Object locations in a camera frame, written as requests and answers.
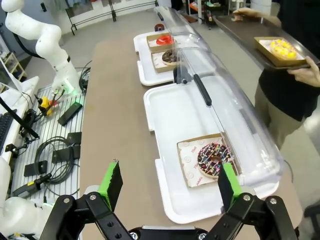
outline hand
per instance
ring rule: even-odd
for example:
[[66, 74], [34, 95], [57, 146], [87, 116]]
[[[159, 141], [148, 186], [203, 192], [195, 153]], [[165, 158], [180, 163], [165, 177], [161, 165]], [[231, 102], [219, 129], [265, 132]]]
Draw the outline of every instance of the hand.
[[261, 13], [259, 11], [256, 11], [256, 10], [254, 10], [252, 8], [248, 8], [248, 7], [239, 8], [238, 10], [235, 10], [233, 13], [234, 14], [243, 14], [248, 17], [254, 17], [254, 18], [261, 17]]
[[289, 74], [294, 75], [295, 80], [302, 82], [316, 88], [320, 88], [320, 71], [315, 62], [307, 56], [306, 62], [310, 65], [310, 68], [300, 68], [297, 70], [288, 70]]

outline transparent dome cover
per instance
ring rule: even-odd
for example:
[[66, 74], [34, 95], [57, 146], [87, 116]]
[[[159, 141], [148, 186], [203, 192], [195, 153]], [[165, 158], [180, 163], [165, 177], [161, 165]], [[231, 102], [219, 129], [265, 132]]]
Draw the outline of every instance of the transparent dome cover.
[[188, 21], [170, 7], [157, 6], [154, 11], [165, 25], [165, 29], [174, 38], [175, 48], [200, 48], [211, 52], [209, 45]]
[[199, 89], [203, 104], [210, 109], [210, 117], [235, 157], [240, 184], [259, 187], [278, 182], [284, 160], [253, 105], [222, 62], [200, 48], [179, 48], [177, 55], [177, 79], [182, 85], [194, 84]]

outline slotted metal surface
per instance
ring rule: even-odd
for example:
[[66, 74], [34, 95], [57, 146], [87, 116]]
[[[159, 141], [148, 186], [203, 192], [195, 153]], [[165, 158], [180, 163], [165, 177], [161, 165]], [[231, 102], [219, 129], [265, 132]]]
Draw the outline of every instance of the slotted metal surface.
[[[42, 98], [47, 96], [49, 99], [52, 98], [51, 94], [51, 86], [42, 88], [39, 90], [37, 95]], [[78, 102], [83, 105], [83, 108], [68, 122], [67, 125], [61, 126], [58, 123], [58, 119], [62, 116], [66, 110], [74, 103]], [[25, 166], [28, 164], [33, 164], [35, 162], [36, 151], [38, 147], [47, 141], [48, 139], [61, 136], [67, 138], [68, 133], [75, 133], [82, 131], [82, 124], [83, 124], [83, 114], [84, 114], [84, 102], [85, 102], [85, 95], [78, 94], [75, 96], [71, 96], [66, 98], [63, 101], [59, 101], [58, 105], [52, 108], [52, 114], [47, 117], [43, 117], [41, 120], [36, 122], [33, 125], [33, 129], [35, 132], [39, 134], [40, 139], [32, 142], [25, 152], [23, 149], [20, 150], [20, 156], [16, 160], [16, 164], [14, 167], [13, 179], [12, 179], [12, 188], [11, 191], [13, 192], [17, 188], [35, 180], [39, 176], [29, 176], [24, 177], [24, 170]], [[38, 103], [34, 102], [33, 109], [39, 113]], [[61, 173], [63, 170], [63, 165], [66, 162], [52, 163], [52, 155], [54, 148], [56, 150], [64, 149], [67, 146], [62, 142], [55, 142], [54, 147], [50, 144], [48, 145], [42, 152], [40, 156], [40, 161], [48, 161], [47, 173], [56, 174]], [[79, 179], [80, 179], [80, 161], [75, 160], [74, 162], [76, 165], [73, 166], [73, 170], [71, 175], [67, 178], [65, 182], [62, 182], [57, 185], [50, 185], [49, 188], [51, 191], [47, 190], [45, 193], [45, 187], [42, 187], [40, 191], [30, 196], [28, 199], [43, 199], [44, 193], [47, 197], [48, 203], [53, 203], [55, 199], [58, 198], [60, 195], [70, 195], [73, 194], [74, 198], [79, 197]]]

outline keyboard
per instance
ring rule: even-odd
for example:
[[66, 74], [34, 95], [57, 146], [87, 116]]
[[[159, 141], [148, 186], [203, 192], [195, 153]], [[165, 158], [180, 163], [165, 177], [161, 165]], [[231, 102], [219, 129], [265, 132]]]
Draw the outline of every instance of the keyboard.
[[8, 132], [10, 130], [11, 127], [11, 123], [13, 121], [13, 117], [6, 112], [5, 114], [3, 114], [0, 117], [0, 151], [1, 153], [3, 152], [4, 144], [8, 135]]

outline concrete floor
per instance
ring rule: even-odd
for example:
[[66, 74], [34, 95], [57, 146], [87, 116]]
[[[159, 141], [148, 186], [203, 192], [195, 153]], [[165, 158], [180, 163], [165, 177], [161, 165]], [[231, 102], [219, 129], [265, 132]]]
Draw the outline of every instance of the concrete floor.
[[[154, 25], [158, 22], [159, 18], [152, 10], [120, 16], [117, 22], [106, 20], [78, 30], [75, 36], [71, 34], [64, 36], [63, 48], [69, 53], [75, 67], [84, 67], [91, 60], [97, 43], [114, 39], [114, 44], [117, 44], [117, 38], [127, 38], [127, 44], [132, 45], [132, 51], [134, 51], [134, 36], [152, 32]], [[258, 78], [262, 70], [220, 29], [208, 30], [205, 25], [198, 23], [193, 23], [192, 26], [202, 35], [212, 52], [220, 58], [238, 81], [248, 98], [254, 102]], [[47, 61], [34, 57], [27, 66], [26, 72], [29, 77], [40, 77], [40, 87], [51, 84], [55, 75]], [[286, 139], [281, 153], [293, 169], [293, 183], [302, 207], [305, 208], [319, 200], [320, 185], [315, 180], [320, 173], [320, 156], [303, 128]], [[308, 219], [302, 221], [300, 231], [300, 239], [311, 239], [312, 227]]]

